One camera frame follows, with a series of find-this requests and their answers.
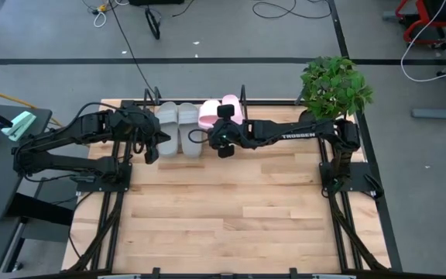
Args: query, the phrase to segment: white slipper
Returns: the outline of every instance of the white slipper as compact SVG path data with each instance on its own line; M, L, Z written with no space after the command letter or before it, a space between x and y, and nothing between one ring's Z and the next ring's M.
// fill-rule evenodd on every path
M189 133L198 126L199 109L193 104L183 103L178 107L178 129L182 140L182 151L185 155L197 158L202 152L202 143L193 143L189 139ZM202 141L202 132L193 132L190 138L195 141Z
M178 152L178 107L166 102L158 108L156 117L160 120L161 132L171 136L167 142L158 144L161 157L174 157Z

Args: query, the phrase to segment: wooden table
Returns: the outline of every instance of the wooden table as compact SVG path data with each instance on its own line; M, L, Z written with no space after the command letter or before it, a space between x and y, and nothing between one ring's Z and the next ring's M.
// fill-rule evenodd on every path
M121 100L102 102L120 106ZM249 106L249 118L294 122L303 110ZM110 142L94 144L89 157L110 156L111 148ZM353 160L364 160L361 150ZM340 271L328 200L321 196L317 140L236 148L227 159L204 145L199 159L180 153L147 165L143 155L135 155L132 162L113 273L149 274L154 267L164 274L286 274L290 267L299 273ZM348 195L359 237L389 267L375 202L362 193ZM94 193L75 213L71 237L80 253L95 236L102 197ZM345 234L344 242L354 267ZM76 260L68 243L63 269Z

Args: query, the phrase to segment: gray floor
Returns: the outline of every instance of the gray floor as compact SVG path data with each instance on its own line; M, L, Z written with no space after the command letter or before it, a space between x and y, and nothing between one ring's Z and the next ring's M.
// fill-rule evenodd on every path
M89 1L98 4L100 1ZM281 5L291 1L275 0ZM381 12L398 0L335 0L348 52L357 59L399 59L405 51L402 29L383 22ZM137 57L316 57L339 55L330 18L311 20L287 16L260 19L251 0L196 0L158 8L164 15L162 39L155 41L143 10L116 11ZM0 11L0 58L129 57L112 13L101 29L92 26L78 0L6 0ZM297 11L324 14L323 4L298 0ZM273 12L263 9L262 12ZM408 58L445 59L427 48ZM294 98L300 90L300 64L143 64L149 83L163 97L217 97L236 93L241 84L250 98ZM397 66L360 66L375 89L367 108L372 142L405 271L446 274L446 121L413 119L415 108L446 108L446 79L414 83ZM415 78L431 78L440 68L409 66ZM135 65L9 65L0 66L0 91L52 109L62 122L71 120L85 103L101 98L141 98L146 87ZM87 148L57 151L86 156ZM23 184L23 193L35 185ZM19 277L57 272L64 244L27 242Z

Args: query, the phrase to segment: potted plant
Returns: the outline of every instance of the potted plant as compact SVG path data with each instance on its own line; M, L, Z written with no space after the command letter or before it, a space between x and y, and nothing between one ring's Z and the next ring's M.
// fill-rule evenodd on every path
M308 117L346 117L363 112L365 104L372 103L372 89L355 70L355 64L344 57L319 57L307 65L300 77Z

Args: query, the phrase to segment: slide sandal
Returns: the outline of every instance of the slide sandal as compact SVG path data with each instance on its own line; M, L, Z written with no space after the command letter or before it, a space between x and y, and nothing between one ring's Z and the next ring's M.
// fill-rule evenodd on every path
M232 116L232 121L237 124L242 124L244 116L242 115L242 108L240 107L240 101L235 95L226 95L221 100L222 105L233 105L235 107L235 114Z
M173 157L178 152L178 107L174 102L166 102L158 108L156 117L160 120L161 132L165 132L171 139L158 144L161 157Z
M207 100L199 109L199 127L202 129L213 128L213 124L218 120L218 106L220 102L215 99Z
M199 110L195 105L183 103L178 107L178 129L182 140L182 151L191 158L197 158L202 152L202 143L192 143L189 140L189 133L193 129L199 129L197 123ZM202 132L193 132L190 138L195 141L202 141Z

